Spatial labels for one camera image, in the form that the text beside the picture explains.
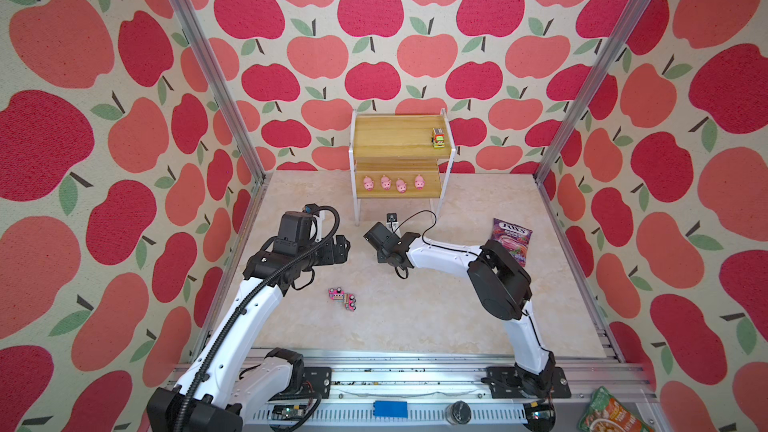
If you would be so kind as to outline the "pink toy car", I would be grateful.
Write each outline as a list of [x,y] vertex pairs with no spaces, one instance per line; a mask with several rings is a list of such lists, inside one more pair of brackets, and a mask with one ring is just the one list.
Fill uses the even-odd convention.
[[345,302],[347,297],[347,294],[342,288],[330,288],[328,295],[331,300],[341,302]]

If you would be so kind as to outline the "pink green toy truck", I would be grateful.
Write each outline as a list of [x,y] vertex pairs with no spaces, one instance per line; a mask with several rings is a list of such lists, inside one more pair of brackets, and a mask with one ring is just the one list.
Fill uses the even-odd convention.
[[344,298],[344,308],[348,311],[355,311],[357,309],[356,297],[354,294],[346,294]]

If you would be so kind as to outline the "wooden two-tier shelf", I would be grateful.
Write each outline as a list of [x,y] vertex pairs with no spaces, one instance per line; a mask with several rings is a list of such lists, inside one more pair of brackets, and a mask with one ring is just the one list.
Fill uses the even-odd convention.
[[[446,133],[444,148],[431,143],[433,128]],[[437,115],[397,115],[355,111],[350,127],[348,161],[352,184],[354,220],[361,222],[361,207],[369,199],[426,199],[430,210],[439,215],[447,192],[457,147],[445,109]],[[414,179],[422,175],[426,185],[417,190]],[[363,187],[365,176],[375,182],[372,191]],[[391,179],[390,190],[383,190],[381,177]],[[407,183],[404,194],[396,181]]]

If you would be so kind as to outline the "multicolour toy car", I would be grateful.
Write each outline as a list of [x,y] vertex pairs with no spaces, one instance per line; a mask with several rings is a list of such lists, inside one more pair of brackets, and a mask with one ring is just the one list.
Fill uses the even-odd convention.
[[443,128],[432,129],[431,143],[435,149],[441,149],[445,147],[446,133]]

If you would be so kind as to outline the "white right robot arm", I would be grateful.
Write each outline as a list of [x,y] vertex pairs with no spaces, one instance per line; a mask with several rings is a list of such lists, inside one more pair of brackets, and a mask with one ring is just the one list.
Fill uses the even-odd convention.
[[378,262],[397,271],[424,268],[468,278],[483,309],[504,323],[519,387],[530,396],[549,393],[556,359],[537,330],[531,277],[499,242],[461,246],[430,241],[414,232],[398,235],[380,222],[364,239],[376,251]]

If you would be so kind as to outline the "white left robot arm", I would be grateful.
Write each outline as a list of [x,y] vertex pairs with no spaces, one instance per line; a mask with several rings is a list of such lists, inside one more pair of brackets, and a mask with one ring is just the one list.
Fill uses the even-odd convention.
[[301,353],[274,348],[257,366],[244,362],[253,343],[295,280],[318,266],[343,264],[350,249],[342,235],[319,241],[270,238],[247,262],[228,316],[171,388],[159,388],[146,411],[154,431],[240,431],[272,400],[305,400],[290,420],[300,427],[323,392],[305,377]]

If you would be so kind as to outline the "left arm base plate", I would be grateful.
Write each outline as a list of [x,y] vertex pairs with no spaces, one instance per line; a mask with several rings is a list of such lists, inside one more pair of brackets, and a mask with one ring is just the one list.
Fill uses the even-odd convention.
[[332,385],[331,367],[304,367],[300,378],[292,378],[287,390],[271,398],[271,401],[309,399],[319,395],[328,399]]

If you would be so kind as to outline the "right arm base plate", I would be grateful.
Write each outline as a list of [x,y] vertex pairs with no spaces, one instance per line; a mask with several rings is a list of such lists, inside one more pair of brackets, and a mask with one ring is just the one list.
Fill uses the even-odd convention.
[[572,397],[569,382],[560,367],[536,375],[523,369],[492,366],[486,368],[481,383],[488,386],[493,399],[568,399]]

